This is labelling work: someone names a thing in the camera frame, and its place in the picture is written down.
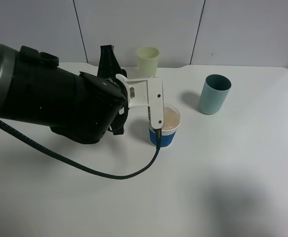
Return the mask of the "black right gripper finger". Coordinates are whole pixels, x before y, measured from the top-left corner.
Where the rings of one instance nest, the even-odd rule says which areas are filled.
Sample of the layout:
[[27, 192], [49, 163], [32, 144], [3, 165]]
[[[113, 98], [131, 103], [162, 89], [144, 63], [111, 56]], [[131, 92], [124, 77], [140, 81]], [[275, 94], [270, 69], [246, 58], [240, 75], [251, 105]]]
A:
[[112, 45], [100, 46], [100, 60], [97, 76], [104, 79], [115, 79], [116, 74], [127, 77], [126, 70], [122, 69], [115, 57]]

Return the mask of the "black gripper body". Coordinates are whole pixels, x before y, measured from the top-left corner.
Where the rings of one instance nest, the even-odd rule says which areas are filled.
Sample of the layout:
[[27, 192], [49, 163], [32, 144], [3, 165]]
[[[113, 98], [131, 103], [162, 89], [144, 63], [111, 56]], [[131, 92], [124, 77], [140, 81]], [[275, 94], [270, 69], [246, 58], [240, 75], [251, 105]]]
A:
[[66, 125], [51, 127], [51, 131], [81, 144], [95, 144], [106, 131], [124, 134], [126, 122], [126, 87], [112, 78], [100, 78], [80, 72], [76, 79], [79, 99]]

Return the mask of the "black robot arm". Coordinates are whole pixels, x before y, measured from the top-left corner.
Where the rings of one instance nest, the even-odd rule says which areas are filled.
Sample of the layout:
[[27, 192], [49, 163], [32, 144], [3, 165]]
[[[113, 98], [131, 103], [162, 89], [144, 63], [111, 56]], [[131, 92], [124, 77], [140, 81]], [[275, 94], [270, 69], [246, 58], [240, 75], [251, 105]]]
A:
[[81, 144], [95, 144], [105, 132], [124, 133], [125, 75], [111, 45], [101, 47], [97, 75], [59, 67], [57, 56], [0, 44], [0, 118], [48, 126]]

